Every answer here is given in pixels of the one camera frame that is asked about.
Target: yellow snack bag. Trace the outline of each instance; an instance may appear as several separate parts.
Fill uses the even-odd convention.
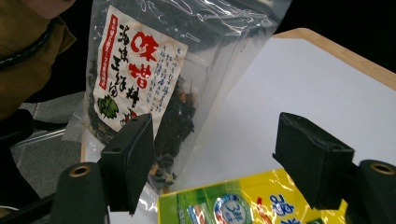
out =
[[[311,209],[278,169],[164,194],[158,208],[162,224],[345,224],[347,203],[338,210]]]

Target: black cable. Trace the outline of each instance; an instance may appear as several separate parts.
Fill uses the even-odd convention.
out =
[[[50,39],[50,35],[52,34],[54,27],[55,27],[55,21],[51,20],[49,22],[47,30],[37,39],[37,41],[35,41],[35,43],[33,43],[23,52],[14,54],[0,61],[0,69],[12,66],[16,63],[20,63],[33,56],[35,53],[37,53]]]

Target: sleeve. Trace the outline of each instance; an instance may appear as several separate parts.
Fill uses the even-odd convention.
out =
[[[54,21],[53,32],[38,53],[0,70],[0,120],[12,115],[45,86],[56,56],[76,40],[60,17]],[[17,0],[0,0],[0,60],[32,45],[45,33],[49,23]]]

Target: seaweed snack package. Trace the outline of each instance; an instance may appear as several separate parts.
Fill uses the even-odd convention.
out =
[[[198,147],[231,65],[247,67],[279,25],[290,1],[279,2],[274,11],[276,0],[94,0],[86,129],[105,146],[128,120],[151,113],[156,162],[148,182],[168,191]]]
[[[313,210],[284,169],[163,194],[161,224],[345,224],[339,210]]]

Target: white surface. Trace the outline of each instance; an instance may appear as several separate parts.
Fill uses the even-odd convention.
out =
[[[272,158],[280,112],[310,119],[353,147],[356,164],[396,164],[395,91],[304,40],[271,38],[219,108],[177,189],[281,168]],[[130,222],[112,216],[112,223],[146,223],[140,213]]]

